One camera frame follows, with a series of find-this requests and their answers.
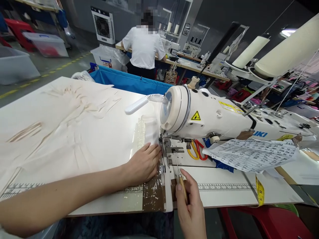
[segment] yellow floor marking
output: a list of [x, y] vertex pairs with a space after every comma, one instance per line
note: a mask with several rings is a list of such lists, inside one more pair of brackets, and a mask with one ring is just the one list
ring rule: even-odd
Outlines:
[[[71, 65], [72, 62], [76, 62], [77, 60], [82, 59], [83, 57], [85, 57], [85, 56], [87, 56], [87, 55], [89, 55], [89, 54], [91, 54], [91, 53], [89, 52], [89, 53], [85, 54], [84, 56], [81, 56], [81, 57], [79, 57], [79, 58], [77, 58], [77, 59], [75, 59], [75, 60], [73, 60], [73, 61], [71, 61], [71, 62], [68, 62], [67, 64], [65, 64], [65, 65], [63, 65], [63, 66], [57, 68], [56, 70], [50, 71], [49, 74], [53, 74], [53, 73], [55, 73], [57, 70], [61, 70], [61, 69], [63, 69], [64, 67], [66, 67], [66, 66], [68, 66], [68, 65]], [[47, 76], [49, 76], [49, 74], [45, 74], [45, 75], [41, 76], [41, 78], [47, 77]], [[37, 81], [39, 81], [39, 80], [40, 80], [40, 79], [31, 80], [30, 83], [26, 83], [26, 84], [20, 86], [19, 88], [27, 87], [28, 85], [31, 85], [31, 83], [37, 82]], [[15, 93], [15, 92], [17, 92], [17, 91], [18, 91], [18, 89], [8, 91], [7, 93], [4, 93], [4, 94], [0, 95], [0, 99], [6, 97], [6, 96], [8, 96], [8, 95], [11, 95], [11, 94], [13, 94], [13, 93]]]
[[24, 85], [20, 86], [20, 88], [25, 88], [25, 87], [27, 87], [28, 85], [31, 85], [31, 83], [24, 84]]
[[13, 94], [13, 93], [15, 93], [16, 91], [18, 91], [18, 90], [8, 91], [7, 93], [4, 93], [3, 95], [0, 95], [0, 99], [4, 98], [4, 97], [6, 97], [6, 96], [8, 96], [8, 95], [10, 95], [10, 94]]
[[39, 81], [40, 79], [34, 79], [34, 80], [31, 80], [30, 82], [34, 83], [34, 82], [37, 82]]

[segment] juki logo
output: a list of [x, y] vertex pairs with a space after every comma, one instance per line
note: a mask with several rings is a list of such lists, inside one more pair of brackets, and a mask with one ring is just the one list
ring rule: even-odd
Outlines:
[[253, 135], [258, 137], [265, 137], [268, 133], [256, 131]]

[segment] hand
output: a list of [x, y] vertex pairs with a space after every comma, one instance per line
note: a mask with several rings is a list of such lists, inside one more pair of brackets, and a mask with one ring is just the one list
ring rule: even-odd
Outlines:
[[177, 212], [184, 237], [206, 239], [205, 212], [197, 182], [185, 170], [181, 169], [180, 172], [187, 179], [184, 184], [189, 193], [189, 205], [186, 205], [182, 186], [179, 183], [176, 185]]
[[150, 145], [151, 143], [145, 144], [125, 164], [129, 186], [145, 183], [156, 175], [162, 151], [158, 144]]

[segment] brown tape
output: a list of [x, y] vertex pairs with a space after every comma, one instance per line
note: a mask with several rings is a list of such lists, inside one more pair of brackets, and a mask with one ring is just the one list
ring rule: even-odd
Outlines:
[[240, 134], [237, 136], [236, 139], [239, 140], [247, 140], [249, 137], [251, 137], [254, 134], [254, 130], [251, 131], [242, 131]]
[[285, 181], [290, 184], [290, 185], [298, 185], [293, 179], [292, 177], [289, 176], [289, 174], [282, 168], [282, 167], [277, 167], [275, 168], [277, 170], [277, 172], [283, 176], [285, 178]]
[[173, 201], [177, 201], [176, 198], [176, 185], [177, 185], [177, 180], [176, 179], [172, 179], [170, 182], [170, 189], [172, 191], [172, 200]]
[[164, 211], [165, 187], [161, 181], [160, 167], [157, 174], [143, 184], [143, 212]]
[[302, 135], [298, 134], [295, 137], [292, 138], [293, 143], [296, 147], [298, 147], [298, 143], [302, 141]]

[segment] person's left hand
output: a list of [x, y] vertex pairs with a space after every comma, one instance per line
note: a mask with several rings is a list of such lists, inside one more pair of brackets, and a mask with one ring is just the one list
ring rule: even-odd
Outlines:
[[145, 144], [125, 164], [130, 186], [147, 182], [156, 175], [158, 163], [162, 157], [158, 144]]

